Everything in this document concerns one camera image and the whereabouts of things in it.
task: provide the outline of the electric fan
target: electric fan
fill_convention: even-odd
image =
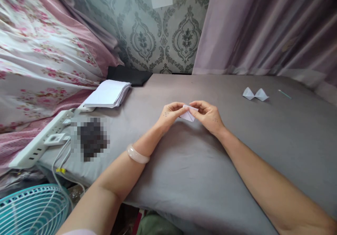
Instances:
[[[27,188],[0,200],[0,235],[54,235],[70,202],[56,184]]]

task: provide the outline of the gray bed sheet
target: gray bed sheet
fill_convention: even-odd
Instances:
[[[254,93],[263,88],[270,98],[249,101],[242,96],[246,87]],[[154,74],[144,87],[133,88],[121,107],[77,115],[109,118],[111,148],[91,162],[70,158],[66,175],[92,184],[157,121],[165,104],[193,100],[216,105],[237,137],[337,217],[337,109],[284,77]],[[50,168],[59,150],[49,148],[39,163]],[[221,144],[197,120],[177,119],[126,203],[219,234],[277,234]]]

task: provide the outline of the cable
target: cable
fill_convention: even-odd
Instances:
[[[73,211],[74,209],[74,204],[73,202],[71,201],[71,198],[70,196],[68,195],[68,193],[63,189],[61,183],[59,182],[59,179],[56,177],[56,174],[55,174],[55,171],[54,171],[54,166],[55,166],[55,163],[57,161],[57,159],[59,158],[60,154],[63,152],[64,148],[69,144],[70,142],[70,139],[67,140],[67,142],[64,144],[64,146],[61,148],[59,154],[56,156],[54,162],[53,162],[53,165],[52,165],[52,173],[53,173],[53,176],[55,178],[55,181],[56,183],[58,184],[58,186],[60,187],[61,191],[66,195],[66,197],[68,198],[68,200],[70,201],[70,204],[71,204],[71,210]]]
[[[60,175],[61,177],[63,177],[64,179],[68,180],[68,181],[71,181],[71,182],[73,182],[73,183],[76,183],[76,184],[80,185],[80,186],[82,187],[82,189],[83,189],[83,193],[86,192],[86,191],[85,191],[85,187],[83,186],[83,184],[81,184],[81,183],[79,183],[79,182],[77,182],[77,181],[73,181],[73,180],[71,180],[71,179],[65,177],[65,176],[62,175],[62,174],[59,174],[59,175]]]
[[[70,155],[70,150],[71,150],[71,148],[69,148],[67,155],[64,156],[64,158],[63,158],[63,160],[62,160],[61,165],[60,165],[59,168],[62,168],[63,165],[64,165],[64,163],[65,163],[66,160],[68,159],[68,157],[69,157],[69,155]],[[83,189],[83,193],[85,193],[85,187],[83,186],[83,184],[81,184],[81,183],[79,183],[79,182],[77,182],[77,181],[73,181],[73,180],[71,180],[71,179],[68,179],[67,177],[65,177],[65,176],[62,175],[62,174],[59,174],[59,175],[60,175],[61,177],[63,177],[64,179],[68,180],[68,181],[71,181],[71,182],[73,182],[73,183],[76,183],[76,184],[80,185],[80,186],[82,187],[82,189]]]

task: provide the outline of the hand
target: hand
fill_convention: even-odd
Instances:
[[[166,133],[175,120],[182,114],[188,111],[188,108],[183,108],[184,103],[173,102],[164,106],[161,115],[156,122],[156,126],[160,127],[163,133]]]
[[[213,135],[218,135],[225,130],[224,123],[221,120],[218,108],[205,101],[194,101],[190,106],[198,111],[190,109],[190,113],[198,119]]]

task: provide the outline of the wall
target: wall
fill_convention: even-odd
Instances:
[[[209,0],[75,0],[77,10],[119,40],[126,66],[154,73],[191,73]]]

